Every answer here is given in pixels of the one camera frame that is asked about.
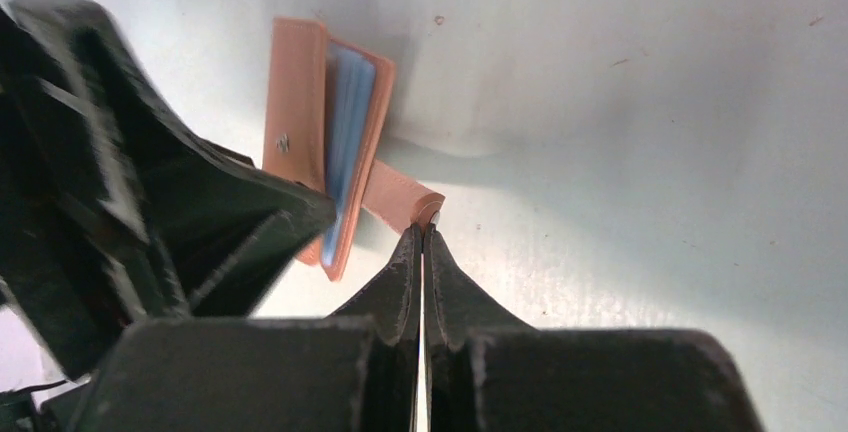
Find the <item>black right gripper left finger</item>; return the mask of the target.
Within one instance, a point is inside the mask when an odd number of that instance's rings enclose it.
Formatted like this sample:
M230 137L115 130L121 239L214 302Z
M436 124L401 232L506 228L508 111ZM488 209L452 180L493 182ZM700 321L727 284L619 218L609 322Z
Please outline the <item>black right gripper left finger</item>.
M322 319L156 320L128 329L73 431L411 431L422 231Z

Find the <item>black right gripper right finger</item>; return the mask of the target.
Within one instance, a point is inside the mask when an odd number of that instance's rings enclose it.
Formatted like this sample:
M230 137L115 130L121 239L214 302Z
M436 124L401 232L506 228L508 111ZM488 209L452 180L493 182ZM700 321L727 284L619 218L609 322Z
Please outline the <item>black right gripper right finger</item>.
M434 431L759 431L728 351L697 329L538 329L423 238Z

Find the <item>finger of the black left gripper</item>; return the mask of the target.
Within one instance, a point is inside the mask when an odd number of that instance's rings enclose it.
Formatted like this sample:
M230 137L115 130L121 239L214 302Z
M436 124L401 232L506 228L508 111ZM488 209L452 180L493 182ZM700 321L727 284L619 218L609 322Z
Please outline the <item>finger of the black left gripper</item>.
M91 0L1 10L1 295L65 376L133 323L244 317L335 218L192 132Z

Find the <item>tan leather card holder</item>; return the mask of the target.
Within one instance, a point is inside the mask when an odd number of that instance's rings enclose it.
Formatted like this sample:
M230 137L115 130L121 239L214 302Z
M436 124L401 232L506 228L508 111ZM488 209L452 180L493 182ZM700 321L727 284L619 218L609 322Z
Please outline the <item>tan leather card holder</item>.
M272 25L263 168L324 193L336 220L298 258L342 278L361 210L402 233L445 198L376 157L396 78L388 57L331 35L318 20Z

